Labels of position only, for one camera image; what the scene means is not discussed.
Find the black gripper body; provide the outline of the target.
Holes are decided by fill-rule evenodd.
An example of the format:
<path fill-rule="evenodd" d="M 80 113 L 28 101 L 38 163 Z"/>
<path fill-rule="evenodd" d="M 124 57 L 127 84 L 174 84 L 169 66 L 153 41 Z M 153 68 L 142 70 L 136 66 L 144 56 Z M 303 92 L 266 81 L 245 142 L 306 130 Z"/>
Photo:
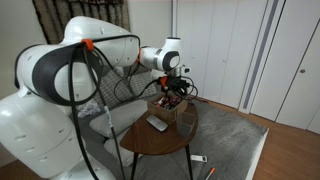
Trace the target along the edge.
<path fill-rule="evenodd" d="M 190 84 L 186 80 L 182 80 L 179 77 L 169 77 L 166 81 L 166 85 L 173 89 L 184 89 L 186 90 Z"/>

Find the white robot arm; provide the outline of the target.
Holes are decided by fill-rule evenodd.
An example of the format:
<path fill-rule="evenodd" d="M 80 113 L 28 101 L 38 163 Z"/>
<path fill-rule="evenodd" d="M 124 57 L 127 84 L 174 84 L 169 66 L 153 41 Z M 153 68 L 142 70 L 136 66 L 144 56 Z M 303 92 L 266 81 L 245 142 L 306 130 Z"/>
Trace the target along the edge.
<path fill-rule="evenodd" d="M 166 72 L 170 87 L 180 76 L 181 40 L 142 47 L 138 36 L 114 24 L 77 16 L 59 44 L 24 49 L 15 65 L 18 91 L 0 101 L 0 141 L 17 159 L 49 180 L 116 180 L 85 149 L 76 107 L 97 93 L 103 66 L 139 63 Z"/>

